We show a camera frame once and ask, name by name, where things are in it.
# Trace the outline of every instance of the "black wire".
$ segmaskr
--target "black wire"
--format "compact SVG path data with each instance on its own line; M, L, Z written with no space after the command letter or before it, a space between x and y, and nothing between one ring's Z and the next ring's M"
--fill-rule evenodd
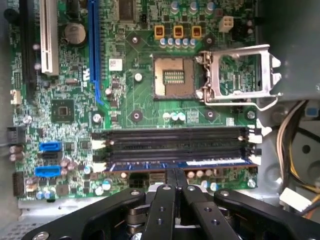
M316 209L316 208L318 208L318 207L320 207L320 200L312 203L310 206L307 206L303 211L298 212L297 214L298 214L299 216L304 216L304 215L306 215L307 213L309 213L310 211L312 211L312 210L314 210L314 209Z

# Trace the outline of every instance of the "small chip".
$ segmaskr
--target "small chip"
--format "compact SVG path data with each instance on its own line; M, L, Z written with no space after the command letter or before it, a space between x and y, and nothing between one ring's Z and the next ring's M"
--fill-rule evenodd
M120 72L123 69L121 58L110 58L109 59L109 71Z
M83 189L83 193L84 193L84 194L88 194L88 193L89 193L89 188L84 188L84 189Z
M56 185L57 184L57 179L51 178L49 179L49 185Z
M75 150L75 143L74 142L65 142L63 149L65 151L74 151Z
M70 192L71 192L71 194L77 194L77 189L76 188L71 188Z
M90 174L90 180L98 180L98 173L94 172Z
M169 15L164 15L164 16L163 16L163 21L164 21L164 22L169 22L169 21L170 21Z
M67 184L57 185L55 190L58 196L67 196L69 194L69 186Z

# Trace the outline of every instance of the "capacitor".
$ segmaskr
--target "capacitor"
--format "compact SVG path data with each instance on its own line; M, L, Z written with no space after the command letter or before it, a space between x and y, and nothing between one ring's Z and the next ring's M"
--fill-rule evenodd
M207 169L207 170L205 170L205 173L204 173L204 174L209 177L209 176L212 175L212 173L213 173L213 172L212 172L211 169Z
M183 48L187 48L189 46L189 39L188 38L184 38L182 40L182 47Z
M45 199L52 199L55 197L55 195L56 195L56 188L54 188L54 187L50 187L50 189L48 189L44 192Z
M106 88L104 93L105 93L105 95L107 95L109 97L112 94L112 89L111 88Z
M212 183L210 184L210 190L213 191L213 192L215 192L215 191L217 191L217 189L218 189L217 184L216 184L215 182L212 182Z
M38 182L38 178L36 176L29 177L25 180L26 185L33 185Z
M63 167L63 168L66 168L69 163L71 163L71 159L69 157L64 157L60 161L60 166Z
M195 173L193 171L189 171L186 176L188 179L193 179L195 177Z
M186 115L183 112L178 113L178 118L180 121L185 121L186 120Z
M165 39L164 37L161 38L160 41L159 41L159 44L160 44L160 47L161 47L161 48L165 48L166 45L167 45L166 39Z
M179 119L179 116L178 114L176 114L175 112L171 113L170 114L170 117L173 121L177 121Z
M94 190L95 195L97 196L101 196L102 194L104 194L104 190L102 188L102 186L98 186L95 190Z
M172 48L174 46L174 43L175 43L175 41L174 41L174 39L172 37L168 38L167 46L169 48Z
M93 171L93 167L91 165L86 165L83 169L84 174L90 174Z
M18 154L24 150L22 146L11 146L9 149L10 154Z
M174 46L176 48L180 48L181 47L181 39L180 38L177 38L174 40Z
M190 2L189 12L191 14L196 14L198 12L198 4L196 1Z
M202 178L202 177L204 176L204 171L202 171L202 170L196 171L196 176L197 176L198 178Z
M68 174L68 170L66 168L62 168L60 174L61 176L66 176Z
M162 118L163 118L163 120L168 121L168 120L171 118L171 115L170 115L170 113L165 112L165 113L162 115Z
M206 14L211 15L214 13L215 8L216 8L216 5L211 1L206 4L206 8L204 11Z
M20 152L17 154L11 154L9 159L11 162L15 162L15 161L21 161L22 159L24 159L24 157L25 157L24 152Z
M81 23L68 23L63 33L66 42L74 46L83 46L87 39L86 29Z
M102 116L99 113L96 113L95 115L93 115L92 117L93 122L95 122L96 124L101 123L102 121Z
M134 75L134 80L136 81L136 82L141 82L142 81L142 74L141 73L139 73L139 72L137 72L135 75Z
M72 161L67 166L68 171L73 171L76 167L78 167L78 163L76 161Z
M197 44L197 40L195 40L194 38L191 38L189 42L189 47L194 48L196 44Z
M112 180L110 178L106 178L102 182L102 189L104 191L109 191L111 189Z
M179 12L179 3L178 1L173 1L171 3L171 9L170 9L172 14L177 14Z
M45 193L43 191L38 191L36 194L35 194L35 198L38 199L38 200L41 200L45 197Z

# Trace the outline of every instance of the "black chip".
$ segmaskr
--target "black chip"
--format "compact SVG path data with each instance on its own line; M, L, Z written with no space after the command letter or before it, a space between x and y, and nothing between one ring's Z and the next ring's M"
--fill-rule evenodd
M134 0L118 0L119 6L119 20L120 21L133 21L134 15Z
M39 180L39 186L40 187L47 186L47 180Z
M70 192L71 192L72 194L77 194L77 189L76 189L76 188L71 188L71 189L70 189Z
M83 189L83 193L84 193L84 194L88 194L88 193L89 193L89 188L84 188L84 189Z
M118 108L118 101L110 101L110 107Z
M170 21L169 15L164 15L164 16L163 16L163 21L164 21L164 22L169 22L169 21Z
M85 188L90 188L90 182L89 182L89 181L85 181L84 184L83 184L83 186L84 186Z
M206 20L205 15L200 15L200 16L199 16L199 20L200 20L200 21L205 21L205 20Z
M64 150L65 151L74 151L75 150L75 143L74 142L65 142L64 143Z
M85 169L85 167L86 167L85 165L79 165L78 166L78 170L79 171L83 171Z
M56 185L57 184L57 179L51 178L49 179L49 185Z

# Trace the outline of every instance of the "pcie slot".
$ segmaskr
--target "pcie slot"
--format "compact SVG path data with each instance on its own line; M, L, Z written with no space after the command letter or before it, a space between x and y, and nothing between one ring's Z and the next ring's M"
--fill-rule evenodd
M58 15L56 0L39 0L41 72L59 75Z
M99 0L90 0L88 2L88 20L89 20L89 67L90 83L94 84L95 100L99 104L101 101L100 78L101 78L101 61L100 61L100 27L99 27Z
M34 1L19 0L19 14L22 80L26 88L26 97L30 100L37 87L36 56L33 49L35 44Z

